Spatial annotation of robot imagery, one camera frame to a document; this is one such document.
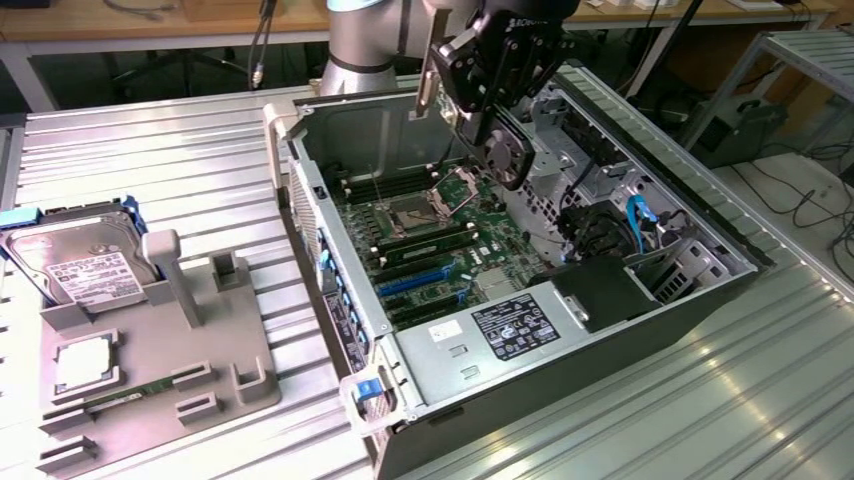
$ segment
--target motherboard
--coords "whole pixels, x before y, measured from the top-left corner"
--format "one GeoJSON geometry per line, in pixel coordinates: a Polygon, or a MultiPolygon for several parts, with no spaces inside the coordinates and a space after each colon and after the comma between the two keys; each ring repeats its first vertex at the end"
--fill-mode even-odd
{"type": "Polygon", "coordinates": [[[475,166],[343,182],[336,204],[397,329],[525,288],[548,269],[475,166]]]}

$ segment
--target green circuit board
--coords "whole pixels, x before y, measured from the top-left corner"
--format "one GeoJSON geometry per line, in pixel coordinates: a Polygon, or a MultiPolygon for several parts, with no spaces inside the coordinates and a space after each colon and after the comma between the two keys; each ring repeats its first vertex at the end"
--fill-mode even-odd
{"type": "Polygon", "coordinates": [[[547,270],[493,195],[488,179],[467,169],[459,172],[457,168],[452,165],[437,172],[437,178],[443,179],[437,185],[439,199],[429,188],[391,197],[377,190],[373,201],[357,204],[337,198],[375,291],[400,329],[521,290],[531,277],[547,270]],[[395,242],[431,234],[441,236],[408,250],[393,250],[395,242]],[[384,256],[376,252],[381,245],[388,246],[384,256]],[[383,265],[380,258],[396,264],[383,265]],[[440,275],[441,280],[397,293],[383,292],[383,288],[431,274],[440,275]]]}

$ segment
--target power supply label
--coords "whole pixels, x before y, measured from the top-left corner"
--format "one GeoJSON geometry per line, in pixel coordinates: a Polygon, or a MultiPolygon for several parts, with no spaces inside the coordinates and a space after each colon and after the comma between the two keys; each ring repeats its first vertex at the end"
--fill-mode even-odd
{"type": "Polygon", "coordinates": [[[509,360],[560,338],[529,294],[471,314],[492,352],[509,360]]]}
{"type": "Polygon", "coordinates": [[[46,270],[70,299],[84,306],[142,293],[120,252],[48,265],[46,270]]]}

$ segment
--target gray parts holder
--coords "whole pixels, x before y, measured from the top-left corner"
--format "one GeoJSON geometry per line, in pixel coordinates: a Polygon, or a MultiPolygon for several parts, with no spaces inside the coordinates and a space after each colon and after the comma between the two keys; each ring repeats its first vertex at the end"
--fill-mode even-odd
{"type": "Polygon", "coordinates": [[[166,277],[144,286],[146,301],[98,314],[76,305],[41,312],[40,429],[52,438],[37,468],[58,479],[281,398],[245,260],[225,252],[181,270],[173,232],[146,234],[142,245],[166,277]],[[109,372],[57,394],[57,350],[96,337],[109,342],[109,372]]]}

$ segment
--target hard drive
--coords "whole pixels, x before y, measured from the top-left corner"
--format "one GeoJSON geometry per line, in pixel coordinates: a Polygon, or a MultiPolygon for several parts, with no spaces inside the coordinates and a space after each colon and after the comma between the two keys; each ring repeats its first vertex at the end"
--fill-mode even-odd
{"type": "Polygon", "coordinates": [[[160,279],[141,251],[145,231],[129,200],[0,214],[0,249],[41,291],[48,306],[77,303],[98,313],[144,300],[160,279]]]}

